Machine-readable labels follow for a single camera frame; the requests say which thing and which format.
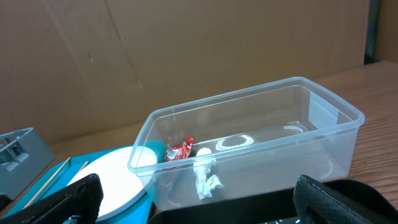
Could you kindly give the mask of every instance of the crumpled paper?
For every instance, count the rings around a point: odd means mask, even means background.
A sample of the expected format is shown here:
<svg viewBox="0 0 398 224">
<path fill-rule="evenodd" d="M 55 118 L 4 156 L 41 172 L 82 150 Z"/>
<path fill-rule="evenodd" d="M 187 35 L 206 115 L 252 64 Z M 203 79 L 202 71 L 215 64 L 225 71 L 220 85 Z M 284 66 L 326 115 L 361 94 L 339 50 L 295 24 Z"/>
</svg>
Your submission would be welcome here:
<svg viewBox="0 0 398 224">
<path fill-rule="evenodd" d="M 211 150 L 209 148 L 199 149 L 197 156 L 203 156 L 210 154 Z M 202 200 L 205 197 L 213 197 L 211 191 L 215 188 L 223 188 L 224 185 L 221 184 L 220 179 L 217 175 L 212 175 L 207 179 L 207 174 L 210 173 L 212 165 L 216 163 L 216 159 L 208 159 L 205 161 L 194 162 L 193 171 L 197 177 L 195 185 L 197 187 L 197 192 L 199 199 Z"/>
</svg>

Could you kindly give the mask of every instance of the clear plastic container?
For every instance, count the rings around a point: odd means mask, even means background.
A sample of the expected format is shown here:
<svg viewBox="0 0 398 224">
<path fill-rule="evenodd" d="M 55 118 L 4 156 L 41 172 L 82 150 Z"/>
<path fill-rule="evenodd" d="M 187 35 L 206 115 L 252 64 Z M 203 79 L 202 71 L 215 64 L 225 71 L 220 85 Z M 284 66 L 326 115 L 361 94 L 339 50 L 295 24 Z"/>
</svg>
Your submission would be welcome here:
<svg viewBox="0 0 398 224">
<path fill-rule="evenodd" d="M 317 180 L 347 175 L 363 123 L 362 112 L 347 101 L 293 77 L 153 112 L 127 166 L 160 210 L 244 197 L 292 187 L 300 174 Z M 192 157 L 137 167 L 138 146 L 162 157 L 168 145 L 189 136 Z M 195 157 L 203 147 L 212 154 Z M 193 163 L 209 159 L 216 162 L 208 177 L 217 175 L 224 188 L 200 200 Z M 165 180 L 167 188 L 159 184 Z"/>
</svg>

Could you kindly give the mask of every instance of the white paper plate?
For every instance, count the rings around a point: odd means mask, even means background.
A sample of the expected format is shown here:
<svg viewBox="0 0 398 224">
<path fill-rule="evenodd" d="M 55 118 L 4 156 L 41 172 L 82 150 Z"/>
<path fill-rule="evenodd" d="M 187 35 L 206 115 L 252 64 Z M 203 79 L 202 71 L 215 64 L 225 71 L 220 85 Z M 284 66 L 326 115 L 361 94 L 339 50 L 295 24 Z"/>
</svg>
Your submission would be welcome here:
<svg viewBox="0 0 398 224">
<path fill-rule="evenodd" d="M 134 157 L 141 157 L 138 166 L 149 166 L 157 163 L 152 149 L 139 146 Z M 86 177 L 98 174 L 104 197 L 99 207 L 97 222 L 111 218 L 129 208 L 145 193 L 139 178 L 132 174 L 127 163 L 132 147 L 124 147 L 98 158 L 80 171 L 68 185 Z"/>
</svg>

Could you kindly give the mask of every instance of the cardboard wall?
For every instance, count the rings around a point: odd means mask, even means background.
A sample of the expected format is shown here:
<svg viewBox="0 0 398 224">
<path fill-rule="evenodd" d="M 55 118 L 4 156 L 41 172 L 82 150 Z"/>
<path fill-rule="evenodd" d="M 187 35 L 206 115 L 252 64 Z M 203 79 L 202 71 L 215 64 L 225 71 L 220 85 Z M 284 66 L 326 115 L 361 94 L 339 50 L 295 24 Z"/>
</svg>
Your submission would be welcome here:
<svg viewBox="0 0 398 224">
<path fill-rule="evenodd" d="M 380 0 L 375 57 L 398 63 L 398 1 Z"/>
<path fill-rule="evenodd" d="M 0 133 L 32 126 L 55 142 L 166 106 L 360 66 L 368 4 L 3 0 Z"/>
</svg>

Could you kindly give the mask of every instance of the gray object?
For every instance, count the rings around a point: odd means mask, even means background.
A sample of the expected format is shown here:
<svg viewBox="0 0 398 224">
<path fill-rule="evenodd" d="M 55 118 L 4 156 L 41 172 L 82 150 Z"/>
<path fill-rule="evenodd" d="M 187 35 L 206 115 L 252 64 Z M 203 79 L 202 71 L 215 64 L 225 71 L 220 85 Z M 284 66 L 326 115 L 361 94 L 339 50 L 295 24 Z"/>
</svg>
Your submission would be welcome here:
<svg viewBox="0 0 398 224">
<path fill-rule="evenodd" d="M 0 192 L 14 200 L 54 158 L 33 128 L 0 135 Z"/>
</svg>

